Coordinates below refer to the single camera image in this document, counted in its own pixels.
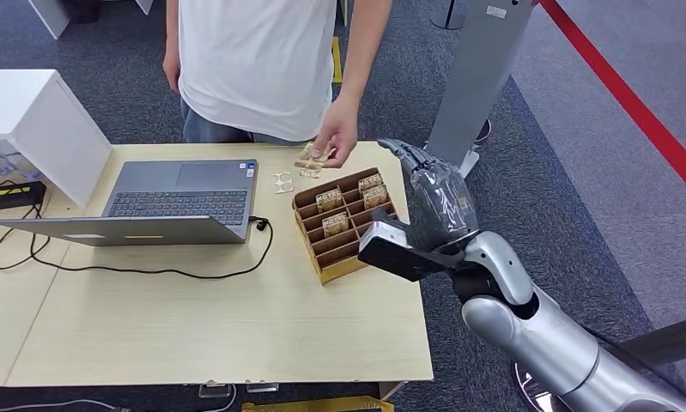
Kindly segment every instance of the wooden table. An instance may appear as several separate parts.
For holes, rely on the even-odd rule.
[[[17,176],[9,178],[20,181]],[[59,217],[81,213],[67,197],[55,191],[48,193],[45,203],[46,215]],[[0,219],[18,219],[27,210],[28,208],[0,210]],[[6,230],[5,227],[0,227],[0,238]],[[27,257],[30,239],[28,233],[12,233],[0,247],[0,266],[8,266]],[[42,251],[42,256],[58,262],[64,257],[68,246],[64,240],[54,239]],[[9,372],[56,273],[55,269],[34,262],[0,271],[0,385],[6,384]]]
[[[6,385],[373,381],[384,382],[385,395],[397,382],[431,379],[417,283],[368,267],[320,285],[294,225],[294,192],[274,193],[272,174],[293,171],[298,153],[254,144],[117,146],[85,216],[100,215],[124,161],[255,158],[252,210],[274,225],[270,253],[252,273],[221,281],[59,271]],[[323,171],[320,180],[295,177],[295,192],[369,167],[381,171],[407,220],[398,160],[372,142],[360,143],[342,170]],[[268,232],[253,229],[246,245],[71,245],[62,263],[220,275],[253,266]],[[45,288],[51,278],[46,270]],[[26,333],[39,302],[22,305],[31,307],[15,334]]]

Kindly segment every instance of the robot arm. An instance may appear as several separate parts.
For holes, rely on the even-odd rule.
[[[361,261],[412,282],[447,273],[466,325],[575,412],[686,412],[686,399],[600,348],[532,283],[500,235],[479,230],[456,169],[404,142],[379,144],[401,160],[421,221],[413,227],[374,215],[376,221],[361,238]]]

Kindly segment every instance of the laptop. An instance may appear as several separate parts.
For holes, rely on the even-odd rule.
[[[127,161],[102,217],[0,225],[94,246],[245,243],[257,168],[254,159]]]

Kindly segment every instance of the jeans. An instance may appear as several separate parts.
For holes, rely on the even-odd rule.
[[[281,146],[296,146],[305,143],[290,142],[264,133],[253,133],[210,122],[194,112],[183,99],[181,99],[181,113],[184,118],[184,139],[187,143],[272,143]]]

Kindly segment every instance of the red stripe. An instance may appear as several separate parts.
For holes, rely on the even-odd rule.
[[[686,149],[639,99],[556,0],[542,0],[549,16],[586,60],[601,82],[686,183]]]

